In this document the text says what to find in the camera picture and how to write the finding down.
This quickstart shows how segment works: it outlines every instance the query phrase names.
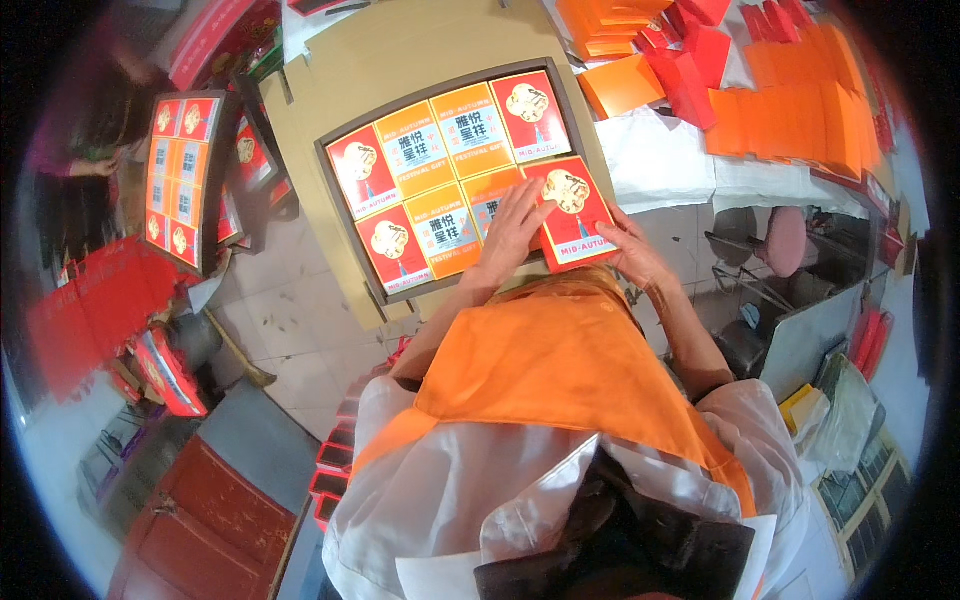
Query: gift box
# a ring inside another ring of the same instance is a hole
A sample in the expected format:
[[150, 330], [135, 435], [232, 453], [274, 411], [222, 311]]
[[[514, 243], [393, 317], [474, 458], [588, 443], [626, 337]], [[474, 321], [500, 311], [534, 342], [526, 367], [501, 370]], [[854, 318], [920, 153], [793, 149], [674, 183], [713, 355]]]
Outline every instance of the gift box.
[[544, 178], [539, 202], [556, 201], [540, 229], [540, 243], [550, 273], [568, 271], [613, 252], [616, 246], [597, 233], [597, 222], [613, 226], [607, 203], [579, 156], [522, 168], [526, 179]]
[[326, 148], [354, 219], [362, 219], [401, 200], [373, 125]]
[[514, 163], [506, 128], [486, 83], [430, 99], [457, 179]]
[[460, 182], [481, 241], [487, 240], [493, 216], [496, 215], [504, 194], [511, 186], [522, 182], [523, 177], [515, 166]]
[[373, 126], [404, 200], [456, 181], [428, 102], [399, 110]]
[[388, 294], [433, 280], [402, 204], [358, 221], [356, 228]]
[[434, 278], [462, 273], [480, 259], [480, 241], [459, 184], [445, 185], [405, 204]]
[[560, 105], [545, 71], [490, 82], [517, 164], [570, 152]]

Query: person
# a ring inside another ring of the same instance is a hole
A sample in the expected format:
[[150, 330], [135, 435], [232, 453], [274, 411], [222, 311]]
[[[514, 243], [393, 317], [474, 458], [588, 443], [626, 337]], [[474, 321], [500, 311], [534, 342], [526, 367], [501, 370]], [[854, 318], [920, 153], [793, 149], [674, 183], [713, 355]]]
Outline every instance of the person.
[[[804, 539], [769, 388], [734, 381], [615, 205], [618, 247], [497, 294], [556, 205], [501, 201], [478, 263], [359, 403], [324, 566], [344, 598], [753, 598]], [[610, 267], [652, 301], [686, 397]]]
[[79, 261], [106, 244], [108, 178], [142, 150], [155, 96], [173, 90], [119, 29], [104, 15], [69, 55], [28, 148], [44, 269], [61, 266], [64, 253]]

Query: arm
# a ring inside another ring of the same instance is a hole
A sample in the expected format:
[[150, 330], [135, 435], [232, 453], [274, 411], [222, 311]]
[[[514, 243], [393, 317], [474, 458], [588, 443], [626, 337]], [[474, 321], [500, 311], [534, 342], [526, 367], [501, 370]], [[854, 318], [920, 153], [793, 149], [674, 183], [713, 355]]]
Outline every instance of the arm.
[[393, 379], [423, 380], [460, 311], [486, 304], [523, 264], [530, 253], [530, 240], [557, 207], [555, 202], [536, 207], [534, 200], [543, 184], [543, 179], [528, 180], [503, 196], [480, 260], [467, 269], [450, 297], [403, 351], [390, 371]]
[[677, 276], [663, 264], [630, 217], [615, 205], [610, 206], [610, 212], [617, 227], [598, 223], [597, 232], [620, 249], [611, 264], [650, 297], [673, 351], [674, 371], [687, 395], [696, 400], [732, 383], [726, 359], [700, 323]]

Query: wall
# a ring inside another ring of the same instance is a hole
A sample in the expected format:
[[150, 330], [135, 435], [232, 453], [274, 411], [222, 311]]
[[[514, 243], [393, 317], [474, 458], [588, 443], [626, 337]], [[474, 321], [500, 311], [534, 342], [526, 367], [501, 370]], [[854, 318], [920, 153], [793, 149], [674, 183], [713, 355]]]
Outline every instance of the wall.
[[124, 401], [98, 372], [81, 402], [44, 401], [17, 422], [17, 438], [37, 496], [66, 553], [93, 592], [106, 597], [122, 546], [88, 517], [77, 499], [77, 465]]

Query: wooden frame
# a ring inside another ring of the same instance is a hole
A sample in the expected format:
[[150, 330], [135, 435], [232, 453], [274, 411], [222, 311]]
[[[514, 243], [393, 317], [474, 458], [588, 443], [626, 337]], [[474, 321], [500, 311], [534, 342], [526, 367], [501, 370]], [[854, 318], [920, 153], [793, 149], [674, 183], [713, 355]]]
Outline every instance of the wooden frame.
[[[398, 100], [394, 100], [393, 102], [388, 103], [377, 110], [372, 110], [363, 116], [353, 119], [344, 126], [337, 128], [336, 130], [324, 135], [314, 142], [317, 158], [320, 161], [321, 174], [324, 177], [327, 188], [330, 190], [330, 197], [333, 200], [333, 205], [344, 224], [348, 239], [353, 247], [353, 252], [356, 255], [360, 263], [360, 267], [363, 270], [364, 276], [367, 279], [367, 289], [370, 292], [370, 296], [376, 302], [378, 307], [382, 308], [389, 304], [404, 302], [418, 296], [449, 287], [456, 284], [460, 280], [462, 274], [448, 276], [439, 280], [433, 280], [428, 283], [423, 283], [422, 285], [401, 290], [395, 294], [387, 295], [383, 283], [380, 281], [380, 277], [377, 276], [376, 269], [373, 267], [373, 262], [367, 254], [366, 247], [364, 246], [364, 243], [360, 239], [360, 235], [357, 232], [353, 214], [349, 208], [349, 203], [340, 188], [340, 183], [337, 180], [333, 163], [330, 161], [330, 157], [326, 153], [326, 147], [343, 138], [344, 136], [349, 135], [350, 133], [367, 127], [369, 124], [378, 119], [435, 96], [454, 91], [461, 87], [467, 87], [469, 85], [479, 84], [481, 82], [489, 82], [504, 77], [510, 77], [512, 75], [522, 75], [532, 71], [546, 72], [547, 79], [550, 81], [550, 85], [553, 88], [554, 96], [557, 98], [557, 105], [560, 109], [560, 115], [564, 120], [566, 135], [570, 142], [570, 152], [552, 156], [552, 158], [576, 155], [582, 157], [584, 162], [588, 162], [587, 153], [584, 148], [583, 141], [580, 138], [580, 131], [577, 128], [577, 122], [573, 115], [573, 108], [569, 103], [564, 84], [560, 78], [560, 71], [557, 70], [557, 64], [550, 57], [523, 60], [521, 62], [512, 62], [503, 66], [477, 71], [463, 77], [458, 77], [456, 79], [443, 82], [442, 84], [431, 85], [426, 89], [409, 94]], [[524, 264], [541, 260], [542, 258], [543, 252], [535, 251], [530, 254], [530, 257]]]
[[[236, 138], [236, 129], [230, 124], [234, 123], [234, 117], [237, 114], [237, 103], [235, 94], [225, 90], [204, 90], [194, 92], [182, 92], [173, 94], [161, 94], [154, 101], [154, 108], [151, 112], [151, 134], [148, 140], [148, 148], [153, 155], [154, 144], [154, 124], [157, 118], [157, 111], [161, 103], [179, 100], [190, 100], [198, 98], [217, 99], [220, 102], [215, 114], [211, 114], [212, 123], [208, 123], [210, 135], [207, 144], [206, 162], [204, 165], [204, 176], [199, 182], [201, 205], [199, 208], [200, 219], [197, 226], [197, 240], [195, 241], [197, 265], [191, 265], [172, 252], [168, 252], [149, 239], [149, 219], [144, 219], [143, 235], [148, 240], [150, 246], [155, 252], [160, 252], [164, 256], [172, 258], [174, 262], [190, 273], [201, 277], [207, 277], [217, 268], [217, 224], [220, 221], [220, 194], [223, 185], [227, 179], [228, 167], [231, 163], [231, 153], [234, 153], [234, 140]], [[147, 204], [147, 193], [149, 188], [152, 165], [148, 164], [144, 175], [144, 196], [143, 202]]]

